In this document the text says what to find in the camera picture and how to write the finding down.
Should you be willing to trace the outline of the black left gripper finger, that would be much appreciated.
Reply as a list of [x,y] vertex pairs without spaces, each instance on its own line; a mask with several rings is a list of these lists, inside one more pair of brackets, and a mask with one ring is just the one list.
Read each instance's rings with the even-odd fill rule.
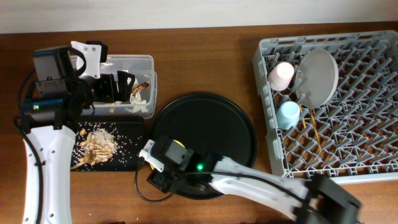
[[119,93],[131,93],[134,84],[135,76],[129,72],[117,71],[117,86]]
[[117,82],[117,101],[127,101],[130,98],[132,83],[128,82]]

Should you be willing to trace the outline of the white tissue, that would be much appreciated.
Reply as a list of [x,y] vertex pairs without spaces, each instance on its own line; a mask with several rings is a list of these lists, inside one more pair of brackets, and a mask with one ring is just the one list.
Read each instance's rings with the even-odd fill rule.
[[[132,87],[138,85],[139,83],[137,82],[137,79],[135,78],[134,80],[134,84]],[[133,106],[132,109],[126,108],[126,111],[130,112],[130,113],[138,113],[138,112],[143,112],[143,113],[147,113],[148,109],[146,108],[146,106],[144,106],[144,104],[147,103],[146,100],[143,100],[141,98],[141,92],[139,92],[136,96],[131,96],[129,98],[129,102],[130,104],[137,104],[137,106]]]

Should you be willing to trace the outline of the gold snack wrapper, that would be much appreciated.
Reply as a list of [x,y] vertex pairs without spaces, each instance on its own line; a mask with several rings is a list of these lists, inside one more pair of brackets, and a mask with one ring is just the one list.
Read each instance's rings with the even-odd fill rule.
[[143,89],[149,86],[150,86],[149,82],[143,82],[134,86],[131,91],[131,96],[136,96],[139,92],[141,92]]

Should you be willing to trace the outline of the yellow bowl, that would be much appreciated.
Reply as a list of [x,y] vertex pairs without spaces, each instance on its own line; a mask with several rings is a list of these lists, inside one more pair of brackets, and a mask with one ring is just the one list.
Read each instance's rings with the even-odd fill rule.
[[158,139],[151,155],[158,159],[165,167],[179,169],[187,154],[183,145],[173,139]]

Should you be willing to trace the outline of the blue plastic cup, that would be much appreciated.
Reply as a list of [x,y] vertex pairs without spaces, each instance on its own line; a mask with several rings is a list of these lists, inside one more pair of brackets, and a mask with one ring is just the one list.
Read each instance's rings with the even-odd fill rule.
[[277,124],[280,129],[290,129],[299,123],[300,107],[296,102],[286,101],[281,104],[276,113]]

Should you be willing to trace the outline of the pink plastic cup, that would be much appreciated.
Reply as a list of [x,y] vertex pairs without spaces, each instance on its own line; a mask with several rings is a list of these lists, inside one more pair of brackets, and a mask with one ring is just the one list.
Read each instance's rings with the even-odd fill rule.
[[268,74],[270,87],[275,91],[285,90],[294,75],[294,67],[288,62],[278,63]]

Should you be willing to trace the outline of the wooden chopstick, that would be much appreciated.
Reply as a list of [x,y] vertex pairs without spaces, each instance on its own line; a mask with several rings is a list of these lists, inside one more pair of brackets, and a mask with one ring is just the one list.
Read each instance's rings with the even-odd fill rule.
[[[295,74],[294,77],[292,78],[292,79],[293,79],[293,82],[294,82],[293,89],[294,89],[294,93],[296,94],[297,98],[299,99],[299,95],[298,95],[297,92],[296,92],[296,88],[298,87],[298,86],[297,86],[298,84],[297,84],[297,82],[295,81],[295,80],[296,80],[296,76],[297,76],[297,74]],[[299,105],[299,108],[300,108],[300,115],[303,115],[302,104],[299,103],[298,105]],[[306,125],[306,123],[305,123],[304,115],[303,115],[303,117],[302,117],[301,120],[302,120],[303,128],[305,129],[305,128],[307,127],[307,125]]]
[[316,137],[317,144],[318,144],[318,151],[317,152],[320,152],[322,147],[321,147],[321,143],[320,143],[320,137],[318,135],[317,123],[315,121],[315,117],[313,115],[312,109],[310,109],[310,118],[311,118],[311,121],[312,121],[312,124],[313,124],[313,129],[314,129],[315,137]]

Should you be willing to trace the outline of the grey round plate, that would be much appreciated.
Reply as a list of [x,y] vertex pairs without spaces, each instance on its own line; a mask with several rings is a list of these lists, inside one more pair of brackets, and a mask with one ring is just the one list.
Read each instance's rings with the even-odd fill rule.
[[332,99],[338,84],[338,65],[323,49],[310,51],[302,59],[295,76],[297,98],[307,108],[318,108]]

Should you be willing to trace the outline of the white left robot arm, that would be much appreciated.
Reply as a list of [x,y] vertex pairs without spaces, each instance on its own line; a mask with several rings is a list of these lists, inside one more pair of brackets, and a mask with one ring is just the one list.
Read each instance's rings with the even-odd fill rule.
[[135,76],[101,73],[108,46],[71,42],[34,52],[34,69],[18,94],[14,125],[27,155],[23,223],[71,223],[70,163],[75,121],[94,103],[129,99]]

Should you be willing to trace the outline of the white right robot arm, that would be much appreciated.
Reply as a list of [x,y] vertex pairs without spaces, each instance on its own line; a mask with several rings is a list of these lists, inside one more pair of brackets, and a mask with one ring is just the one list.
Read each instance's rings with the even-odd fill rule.
[[361,202],[330,178],[290,179],[197,153],[167,136],[148,140],[139,157],[154,169],[147,181],[167,193],[235,195],[273,208],[295,223],[358,223]]

